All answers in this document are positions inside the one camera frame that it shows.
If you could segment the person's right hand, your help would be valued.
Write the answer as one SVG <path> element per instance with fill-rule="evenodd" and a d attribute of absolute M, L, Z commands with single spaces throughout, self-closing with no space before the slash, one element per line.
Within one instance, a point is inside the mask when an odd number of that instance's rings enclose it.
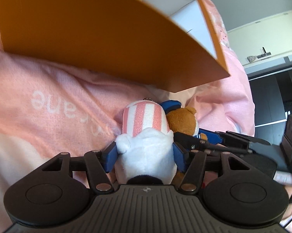
<path fill-rule="evenodd" d="M 281 184 L 289 198 L 292 197 L 292 173 L 276 171 L 273 180 Z M 280 225 L 288 232 L 292 232 L 292 201 L 289 202 L 288 208 L 284 213 Z"/>

